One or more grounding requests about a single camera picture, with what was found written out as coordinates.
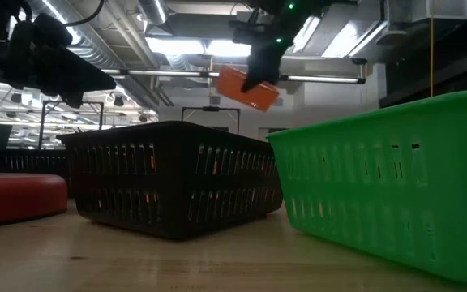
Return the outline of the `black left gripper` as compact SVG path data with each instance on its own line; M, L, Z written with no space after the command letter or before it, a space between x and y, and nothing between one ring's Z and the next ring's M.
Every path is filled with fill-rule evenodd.
M71 42L65 25L46 13L17 23L6 55L6 80L19 88L57 93L71 108L83 104L85 92L115 89L110 75L67 51Z

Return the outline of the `long ceiling light tube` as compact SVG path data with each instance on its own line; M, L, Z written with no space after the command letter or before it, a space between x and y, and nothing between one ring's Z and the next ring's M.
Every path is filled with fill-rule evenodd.
M127 70L127 69L102 69L108 75L146 75L164 77L185 78L218 78L217 71L163 71L163 70ZM364 84L364 78L323 76L323 75L280 75L279 81L326 83L326 84Z

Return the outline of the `orange plastic basket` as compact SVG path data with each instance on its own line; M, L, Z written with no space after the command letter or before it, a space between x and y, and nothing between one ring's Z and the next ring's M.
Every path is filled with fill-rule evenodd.
M246 73L230 66L223 66L219 71L216 90L221 95L238 101L253 109L266 112L277 101L278 90L271 84L259 84L247 92L242 91Z

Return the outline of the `black metal gantry frame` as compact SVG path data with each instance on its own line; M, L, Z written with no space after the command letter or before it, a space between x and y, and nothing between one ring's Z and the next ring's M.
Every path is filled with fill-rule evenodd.
M53 104L53 107L47 111L47 107L49 104ZM45 118L46 116L53 110L56 109L56 107L59 104L66 104L69 106L75 105L75 109L79 109L82 105L87 104L87 105L99 105L100 109L97 111L98 116L99 116L99 124L98 124L98 131L103 130L103 122L104 122L104 102L102 101L80 101L72 104L71 102L67 102L62 100L62 101L43 101L42 103L42 109L41 109L41 121L40 121L40 130L39 130L39 139L38 139L38 150L42 150L43 147L43 137L44 137L44 128L45 128Z
M237 123L237 135L240 135L240 117L241 117L241 109L239 108L225 108L225 107L219 107L219 106L213 106L213 105L208 105L208 106L202 106L202 107L197 107L197 106L183 106L181 108L181 121L185 121L186 118L190 117L191 114L188 116L185 115L185 112L187 110L201 110L203 112L220 112L220 111L233 111L237 114L237 117L235 118L235 121Z

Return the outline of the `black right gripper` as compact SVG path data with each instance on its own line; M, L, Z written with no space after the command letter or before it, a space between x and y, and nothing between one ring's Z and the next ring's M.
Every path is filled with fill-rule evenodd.
M230 20L229 26L233 29L233 43L252 48L241 92L249 92L261 83L277 85L281 58L293 46L299 32L299 18L278 15L267 24Z

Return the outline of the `black plastic basket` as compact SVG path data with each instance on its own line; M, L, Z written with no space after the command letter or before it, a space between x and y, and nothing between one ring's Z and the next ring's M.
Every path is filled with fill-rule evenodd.
M190 122L61 136L80 216L162 238L259 219L283 202L271 146Z
M55 174L71 185L65 150L5 149L0 150L0 172L23 174Z

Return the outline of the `green plastic basket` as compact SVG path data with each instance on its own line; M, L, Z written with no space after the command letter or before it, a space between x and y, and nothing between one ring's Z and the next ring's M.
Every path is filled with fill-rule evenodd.
M467 91L268 139L293 228L467 282Z

